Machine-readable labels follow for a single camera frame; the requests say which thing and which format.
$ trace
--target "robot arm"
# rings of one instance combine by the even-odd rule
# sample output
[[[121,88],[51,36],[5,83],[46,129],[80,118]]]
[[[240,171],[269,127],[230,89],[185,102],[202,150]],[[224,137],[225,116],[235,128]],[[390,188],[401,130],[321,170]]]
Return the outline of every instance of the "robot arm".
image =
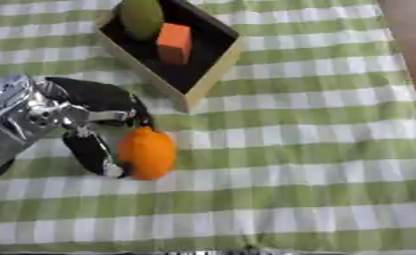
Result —
[[[135,95],[114,85],[28,76],[0,82],[0,175],[10,162],[55,128],[64,128],[65,145],[80,164],[98,175],[123,177],[119,166],[91,123],[153,127],[152,117]]]

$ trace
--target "green fruit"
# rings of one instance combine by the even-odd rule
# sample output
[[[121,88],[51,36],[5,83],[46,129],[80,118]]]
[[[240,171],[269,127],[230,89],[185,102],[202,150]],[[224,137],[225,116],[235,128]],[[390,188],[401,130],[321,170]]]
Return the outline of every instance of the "green fruit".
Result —
[[[127,33],[136,40],[149,40],[163,25],[163,12],[157,0],[123,0],[119,15]]]

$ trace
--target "orange fruit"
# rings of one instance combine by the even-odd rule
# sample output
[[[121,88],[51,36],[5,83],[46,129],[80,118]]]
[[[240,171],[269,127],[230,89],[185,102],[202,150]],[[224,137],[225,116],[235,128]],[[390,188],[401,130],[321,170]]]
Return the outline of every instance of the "orange fruit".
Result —
[[[129,163],[137,179],[156,179],[165,175],[175,160],[175,147],[170,136],[151,127],[137,127],[118,142],[118,160]]]

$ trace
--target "green and white gingham cloth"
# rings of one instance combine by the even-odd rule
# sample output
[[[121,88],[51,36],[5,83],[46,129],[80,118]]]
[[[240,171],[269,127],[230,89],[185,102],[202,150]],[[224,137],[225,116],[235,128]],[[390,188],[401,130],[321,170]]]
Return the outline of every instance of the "green and white gingham cloth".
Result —
[[[245,51],[185,115],[96,40],[118,1],[0,0],[0,77],[124,86],[178,145],[163,178],[114,180],[50,133],[0,179],[0,252],[416,254],[416,91],[376,0],[190,1]]]

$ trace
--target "orange cube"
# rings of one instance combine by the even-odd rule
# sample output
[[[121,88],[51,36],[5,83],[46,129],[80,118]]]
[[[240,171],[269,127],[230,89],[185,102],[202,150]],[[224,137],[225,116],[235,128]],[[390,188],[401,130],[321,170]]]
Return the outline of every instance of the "orange cube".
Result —
[[[188,26],[165,23],[157,39],[160,60],[174,65],[188,63],[191,52],[191,29]]]

